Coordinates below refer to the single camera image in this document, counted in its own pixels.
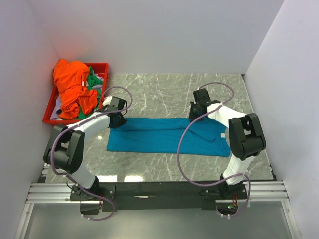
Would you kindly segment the blue t shirt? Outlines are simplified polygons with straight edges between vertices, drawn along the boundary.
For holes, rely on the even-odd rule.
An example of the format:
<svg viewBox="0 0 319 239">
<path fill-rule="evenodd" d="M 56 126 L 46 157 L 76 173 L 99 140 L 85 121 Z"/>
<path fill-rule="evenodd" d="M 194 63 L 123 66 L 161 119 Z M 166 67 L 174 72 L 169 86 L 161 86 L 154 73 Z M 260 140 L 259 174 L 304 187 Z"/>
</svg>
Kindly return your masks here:
<svg viewBox="0 0 319 239">
<path fill-rule="evenodd" d="M 190 125 L 187 118 L 127 118 L 125 125 L 111 129 L 107 151 L 176 154 L 180 138 Z M 226 127 L 204 118 L 187 131 L 181 154 L 230 156 Z"/>
</svg>

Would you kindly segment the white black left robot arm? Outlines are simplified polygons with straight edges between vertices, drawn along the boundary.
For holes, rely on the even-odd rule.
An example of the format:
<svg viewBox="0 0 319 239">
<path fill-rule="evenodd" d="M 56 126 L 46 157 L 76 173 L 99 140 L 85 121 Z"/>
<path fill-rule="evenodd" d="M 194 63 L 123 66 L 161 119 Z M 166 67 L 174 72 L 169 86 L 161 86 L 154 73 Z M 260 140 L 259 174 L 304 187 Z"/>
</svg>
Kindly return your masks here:
<svg viewBox="0 0 319 239">
<path fill-rule="evenodd" d="M 106 97 L 102 108 L 89 117 L 67 126 L 58 124 L 53 128 L 48 141 L 43 161 L 55 168 L 59 173 L 66 173 L 82 188 L 82 194 L 88 200 L 103 195 L 97 176 L 93 175 L 83 163 L 84 144 L 87 139 L 98 132 L 123 126 L 126 120 L 121 110 L 126 109 L 126 100 L 118 97 Z"/>
</svg>

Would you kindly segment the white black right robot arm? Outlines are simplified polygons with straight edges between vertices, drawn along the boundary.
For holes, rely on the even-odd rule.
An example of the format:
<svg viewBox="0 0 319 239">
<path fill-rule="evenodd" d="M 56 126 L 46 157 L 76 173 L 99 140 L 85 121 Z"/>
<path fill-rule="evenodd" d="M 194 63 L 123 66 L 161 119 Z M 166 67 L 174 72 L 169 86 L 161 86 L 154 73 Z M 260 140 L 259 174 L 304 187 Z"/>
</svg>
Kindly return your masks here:
<svg viewBox="0 0 319 239">
<path fill-rule="evenodd" d="M 218 186 L 218 193 L 225 199 L 238 193 L 250 163 L 266 148 L 266 140 L 255 113 L 245 114 L 223 105 L 218 100 L 211 100 L 206 89 L 193 92 L 194 101 L 191 102 L 189 119 L 195 120 L 209 112 L 208 118 L 224 125 L 229 130 L 231 158 L 220 179 L 232 175 Z"/>
</svg>

